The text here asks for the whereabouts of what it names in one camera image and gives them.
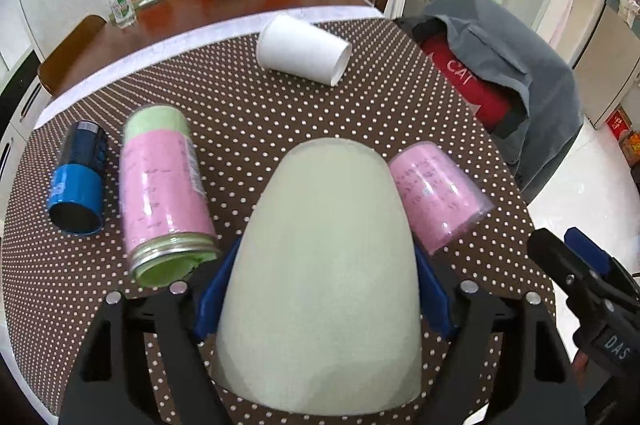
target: white drawer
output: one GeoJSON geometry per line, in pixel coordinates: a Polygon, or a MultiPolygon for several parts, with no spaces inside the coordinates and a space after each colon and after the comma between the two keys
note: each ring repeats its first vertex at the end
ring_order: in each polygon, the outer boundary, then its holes
{"type": "Polygon", "coordinates": [[[37,77],[33,79],[11,118],[12,126],[25,140],[29,139],[40,113],[47,107],[50,100],[51,95],[42,87],[40,80],[37,77]]]}
{"type": "Polygon", "coordinates": [[[0,236],[4,235],[4,216],[9,194],[26,145],[20,133],[9,124],[0,140],[0,236]]]}

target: metal screw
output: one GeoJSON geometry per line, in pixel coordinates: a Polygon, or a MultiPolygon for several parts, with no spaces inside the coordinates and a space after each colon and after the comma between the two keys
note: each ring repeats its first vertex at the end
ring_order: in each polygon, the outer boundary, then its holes
{"type": "Polygon", "coordinates": [[[111,291],[107,294],[107,297],[104,298],[107,301],[107,304],[117,304],[122,299],[122,293],[119,291],[111,291]]]}
{"type": "Polygon", "coordinates": [[[478,291],[478,284],[472,280],[463,280],[460,283],[460,290],[468,295],[472,295],[478,291]]]}
{"type": "Polygon", "coordinates": [[[527,293],[524,298],[529,304],[533,304],[533,306],[537,306],[542,302],[542,297],[534,291],[530,291],[529,293],[527,293]]]}
{"type": "Polygon", "coordinates": [[[185,281],[177,280],[176,282],[171,284],[171,286],[169,287],[169,291],[174,295],[180,295],[186,292],[188,287],[189,286],[187,285],[187,283],[185,283],[185,281]]]}

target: blue cap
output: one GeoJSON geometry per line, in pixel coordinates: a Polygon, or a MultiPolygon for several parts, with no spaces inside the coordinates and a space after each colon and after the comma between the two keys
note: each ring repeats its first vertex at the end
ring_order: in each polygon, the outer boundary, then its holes
{"type": "Polygon", "coordinates": [[[60,230],[86,235],[102,228],[102,178],[75,163],[53,172],[47,200],[49,219],[60,230]]]}

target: red shirt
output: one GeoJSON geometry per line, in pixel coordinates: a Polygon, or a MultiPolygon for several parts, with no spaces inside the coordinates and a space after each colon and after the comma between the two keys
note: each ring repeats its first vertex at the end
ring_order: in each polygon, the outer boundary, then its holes
{"type": "Polygon", "coordinates": [[[493,131],[511,109],[509,100],[500,90],[500,86],[473,75],[453,55],[445,34],[427,39],[421,48],[456,91],[465,98],[469,108],[486,130],[493,131]]]}

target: blue gripper pad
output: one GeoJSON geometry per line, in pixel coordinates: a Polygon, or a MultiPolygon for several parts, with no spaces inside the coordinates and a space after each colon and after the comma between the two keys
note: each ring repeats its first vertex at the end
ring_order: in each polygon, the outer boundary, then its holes
{"type": "Polygon", "coordinates": [[[193,326],[193,333],[196,338],[203,341],[208,335],[218,331],[218,323],[222,314],[222,303],[225,301],[226,287],[231,278],[231,271],[234,268],[234,261],[240,248],[240,239],[236,240],[234,246],[224,259],[218,273],[213,278],[207,289],[203,292],[196,308],[196,320],[193,326]]]}
{"type": "Polygon", "coordinates": [[[564,234],[564,244],[601,277],[611,268],[609,254],[591,241],[577,228],[569,228],[564,234]]]}
{"type": "Polygon", "coordinates": [[[431,329],[449,339],[455,331],[449,317],[449,298],[423,252],[417,246],[414,248],[422,316],[427,319],[431,329]]]}

